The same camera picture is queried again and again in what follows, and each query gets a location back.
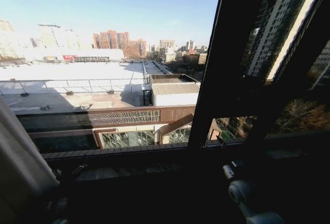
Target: red sign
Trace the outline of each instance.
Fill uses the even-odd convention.
[[[77,58],[76,55],[63,55],[64,60],[74,60],[76,58]]]

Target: railing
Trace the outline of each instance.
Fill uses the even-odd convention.
[[[142,61],[142,72],[143,72],[143,78],[144,78],[144,84],[148,84],[148,73],[145,68],[144,61]]]
[[[43,94],[43,93],[94,93],[138,92],[145,84],[145,78],[111,78],[111,79],[60,79],[43,81],[0,81],[0,94]]]

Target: sky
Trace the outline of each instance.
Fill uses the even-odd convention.
[[[100,31],[128,31],[148,44],[173,39],[208,45],[218,0],[0,0],[0,19],[39,37],[37,24],[57,24],[92,41]]]

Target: curtain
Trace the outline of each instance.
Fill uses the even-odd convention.
[[[12,222],[26,204],[58,186],[52,170],[0,97],[0,219]]]

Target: gray roof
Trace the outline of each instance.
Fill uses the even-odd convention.
[[[152,84],[154,95],[198,93],[199,84]]]

